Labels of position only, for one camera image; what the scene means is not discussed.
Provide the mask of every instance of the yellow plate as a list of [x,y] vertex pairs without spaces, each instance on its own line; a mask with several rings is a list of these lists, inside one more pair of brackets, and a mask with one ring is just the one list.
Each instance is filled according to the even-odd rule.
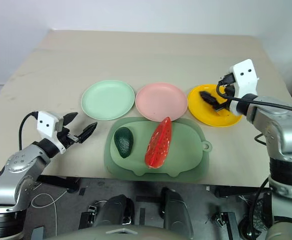
[[209,92],[220,104],[226,101],[226,99],[217,94],[215,84],[205,84],[195,87],[188,95],[188,108],[195,118],[213,127],[229,127],[240,121],[241,115],[235,116],[226,109],[216,112],[211,105],[201,98],[199,94],[201,91]]

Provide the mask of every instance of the floor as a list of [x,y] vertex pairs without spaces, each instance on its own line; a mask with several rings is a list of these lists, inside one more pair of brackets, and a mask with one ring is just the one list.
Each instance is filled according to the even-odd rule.
[[[86,212],[88,205],[94,201],[107,200],[110,197],[124,194],[135,203],[135,224],[139,223],[140,208],[145,208],[145,225],[163,227],[163,220],[158,214],[158,203],[136,202],[136,196],[159,197],[163,187],[169,187],[181,194],[186,202],[194,229],[194,239],[203,240],[227,240],[226,226],[218,228],[209,217],[216,211],[234,212],[237,222],[246,212],[246,203],[237,197],[217,198],[214,186],[171,182],[133,182],[116,179],[82,178],[81,187],[85,188],[84,195],[80,192],[66,193],[57,202],[58,235],[72,232],[78,229],[81,212]],[[32,198],[40,193],[49,193],[54,199],[65,190],[49,185],[41,185],[37,188]],[[48,204],[51,200],[48,196],[40,196],[36,199],[37,205]],[[55,212],[53,205],[36,209],[30,207],[25,222],[25,239],[30,239],[33,228],[45,226],[45,237],[55,234]]]

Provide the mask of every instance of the black cable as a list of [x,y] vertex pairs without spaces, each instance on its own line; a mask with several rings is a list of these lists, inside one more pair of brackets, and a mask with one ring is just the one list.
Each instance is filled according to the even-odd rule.
[[263,136],[263,134],[258,134],[256,137],[254,137],[254,140],[260,144],[263,144],[266,146],[266,143],[264,141],[259,140],[258,138],[260,138],[261,136]]
[[33,111],[33,112],[27,114],[24,117],[24,119],[22,120],[21,124],[20,124],[20,127],[19,127],[19,150],[22,150],[22,128],[24,127],[24,124],[25,124],[26,120],[30,116],[34,116],[35,119],[38,119],[38,112],[37,111]]
[[256,104],[256,105],[262,105],[262,106],[269,106],[269,107],[274,107],[274,108],[279,108],[279,109],[285,109],[288,111],[292,111],[291,106],[286,106],[286,105],[281,105],[281,104],[276,104],[272,102],[266,102],[266,101],[254,101],[254,100],[249,100],[249,99],[242,99],[242,98],[237,98],[233,96],[227,96],[226,94],[222,94],[219,90],[219,87],[222,86],[222,84],[219,82],[217,84],[216,92],[219,96],[221,96],[224,99],[230,99],[233,101],[238,101],[242,103],[247,103],[247,104]]
[[258,189],[255,195],[254,201],[252,202],[252,205],[250,206],[250,209],[249,209],[249,227],[251,231],[252,240],[256,240],[255,231],[254,231],[254,218],[253,218],[255,207],[258,201],[258,197],[267,183],[268,183],[268,178],[265,179],[265,181],[262,183],[262,185]]

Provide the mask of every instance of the beige tabletop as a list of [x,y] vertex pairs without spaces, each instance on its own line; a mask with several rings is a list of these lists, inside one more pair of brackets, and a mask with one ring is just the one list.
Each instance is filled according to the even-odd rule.
[[[0,92],[0,170],[18,151],[18,130],[31,111],[60,114],[79,112],[69,124],[73,134],[94,122],[81,109],[81,96],[102,80],[127,82],[137,92],[153,82],[168,82],[186,94],[201,84],[216,84],[229,67],[251,58],[258,94],[292,103],[284,82],[262,49],[249,36],[52,31],[33,50]],[[140,116],[135,106],[124,117]],[[196,121],[213,145],[207,177],[201,184],[259,186],[269,174],[265,146],[253,138],[258,131],[245,118],[217,128],[197,121],[189,111],[184,118]],[[106,137],[116,120],[98,121],[93,135],[56,156],[46,175],[113,178],[104,168]],[[36,121],[23,130],[23,146],[40,140]]]

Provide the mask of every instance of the pink plate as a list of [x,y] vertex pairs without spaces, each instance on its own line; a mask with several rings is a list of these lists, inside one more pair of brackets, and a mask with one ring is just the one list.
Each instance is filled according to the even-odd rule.
[[136,107],[145,118],[161,122],[166,117],[172,121],[187,110],[187,96],[176,86],[157,82],[144,86],[136,95]]

